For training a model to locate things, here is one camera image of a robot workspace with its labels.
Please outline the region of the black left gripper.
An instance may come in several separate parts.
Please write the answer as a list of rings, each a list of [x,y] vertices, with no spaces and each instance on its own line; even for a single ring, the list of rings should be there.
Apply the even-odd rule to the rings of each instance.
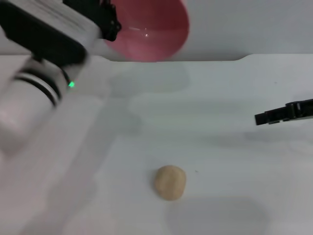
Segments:
[[[87,17],[101,27],[104,40],[113,42],[122,26],[117,19],[116,6],[110,0],[63,0],[63,4]]]

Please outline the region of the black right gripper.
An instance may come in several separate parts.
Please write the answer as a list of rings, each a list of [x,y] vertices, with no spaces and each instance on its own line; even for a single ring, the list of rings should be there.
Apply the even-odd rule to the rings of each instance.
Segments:
[[[313,100],[294,101],[286,107],[265,111],[254,116],[256,125],[276,124],[281,121],[313,118]]]

